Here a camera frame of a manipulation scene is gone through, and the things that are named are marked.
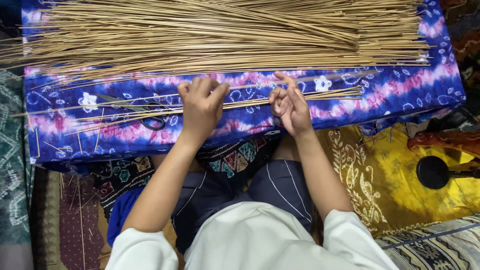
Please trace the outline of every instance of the left hand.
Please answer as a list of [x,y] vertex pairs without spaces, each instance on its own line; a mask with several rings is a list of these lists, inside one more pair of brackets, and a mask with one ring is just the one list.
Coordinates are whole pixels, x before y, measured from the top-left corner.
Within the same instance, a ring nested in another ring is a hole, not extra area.
[[181,83],[177,89],[183,102],[183,128],[180,135],[200,147],[212,133],[223,112],[228,84],[211,78],[194,78],[192,84]]

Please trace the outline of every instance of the hand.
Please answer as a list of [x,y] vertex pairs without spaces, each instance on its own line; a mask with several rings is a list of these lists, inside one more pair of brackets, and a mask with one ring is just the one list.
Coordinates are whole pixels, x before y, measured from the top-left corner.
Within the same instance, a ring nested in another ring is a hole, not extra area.
[[287,89],[275,88],[268,96],[268,103],[272,113],[282,120],[285,129],[298,139],[303,134],[313,131],[310,110],[305,97],[294,79],[282,72],[275,72],[275,76],[287,83]]
[[223,100],[229,92],[228,84],[219,84],[210,78],[195,78],[192,84],[181,83],[177,89],[183,102],[181,136],[196,147],[204,143],[222,118]]

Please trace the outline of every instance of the person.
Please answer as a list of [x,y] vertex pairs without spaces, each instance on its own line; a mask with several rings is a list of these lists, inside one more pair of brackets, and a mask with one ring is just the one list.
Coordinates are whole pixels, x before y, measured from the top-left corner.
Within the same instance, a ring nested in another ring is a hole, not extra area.
[[[295,80],[275,75],[288,87],[275,88],[268,101],[290,137],[238,196],[194,161],[222,116],[229,85],[195,78],[178,86],[183,129],[163,160],[154,157],[159,167],[115,239],[107,270],[177,269],[162,233],[169,219],[185,269],[398,269],[353,212]],[[308,232],[312,203],[324,222],[323,247]]]

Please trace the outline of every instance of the tie-dye cloth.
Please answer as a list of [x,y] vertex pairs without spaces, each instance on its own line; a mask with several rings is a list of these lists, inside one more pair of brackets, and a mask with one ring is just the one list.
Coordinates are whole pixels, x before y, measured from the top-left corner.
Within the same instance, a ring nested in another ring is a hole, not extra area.
[[[23,1],[23,24],[42,20],[38,10],[45,8],[37,0]],[[425,57],[429,59],[428,67],[381,66],[363,69],[337,71],[290,71],[293,77],[320,76],[323,74],[353,72],[376,69],[378,74],[364,77],[344,75],[340,79],[327,80],[320,77],[314,82],[299,83],[303,92],[342,89],[356,85],[362,86],[362,100],[325,100],[309,101],[312,123],[315,129],[339,127],[351,124],[362,125],[364,132],[375,133],[395,122],[424,121],[435,115],[442,115],[466,99],[460,81],[458,67],[453,54],[450,38],[445,27],[440,6],[432,0],[425,1],[426,7],[419,7],[423,17],[419,33],[424,35],[432,48]],[[24,29],[24,36],[32,34]],[[153,79],[137,79],[96,86],[86,86],[65,91],[49,91],[42,86],[54,76],[41,76],[38,70],[25,68],[25,90],[28,111],[49,110],[78,106],[79,104],[97,104],[105,102],[94,93],[106,94],[120,99],[161,96],[177,93],[176,85],[190,81],[194,76],[170,76]],[[227,82],[231,86],[265,83],[275,80],[273,72],[245,72],[208,74],[207,76]],[[272,87],[253,87],[233,90],[225,102],[264,98]],[[179,104],[179,96],[154,98],[147,101],[163,104]],[[141,105],[145,101],[134,101]],[[124,108],[105,108],[105,115],[130,112]],[[80,133],[80,143],[76,134],[66,135],[76,130],[99,125],[99,121],[90,123],[74,122],[76,118],[100,116],[102,109],[85,107],[83,109],[56,111],[31,115],[33,130],[30,129],[31,163],[63,161],[66,163],[111,160],[131,156],[148,156],[168,151],[176,141],[182,127],[181,115],[170,115],[166,126],[161,131],[145,128],[140,122],[127,122],[102,128],[98,147],[95,151],[98,130]],[[123,117],[111,121],[123,120]],[[207,146],[224,145],[246,140],[252,136],[272,135],[284,132],[278,126],[278,120],[272,117],[268,106],[252,106],[227,110],[223,118],[205,142]],[[48,144],[62,148],[61,152]]]

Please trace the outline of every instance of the yellow batik cloth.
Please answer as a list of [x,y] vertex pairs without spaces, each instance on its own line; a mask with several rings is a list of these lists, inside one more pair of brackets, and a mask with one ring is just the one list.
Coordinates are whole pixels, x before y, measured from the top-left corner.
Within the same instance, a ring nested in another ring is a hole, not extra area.
[[432,190],[422,186],[416,174],[424,156],[440,157],[448,166],[473,157],[440,147],[420,148],[417,155],[407,148],[408,137],[401,131],[405,126],[396,127],[363,140],[355,126],[317,132],[372,235],[393,235],[480,212],[478,180],[450,179],[444,188]]

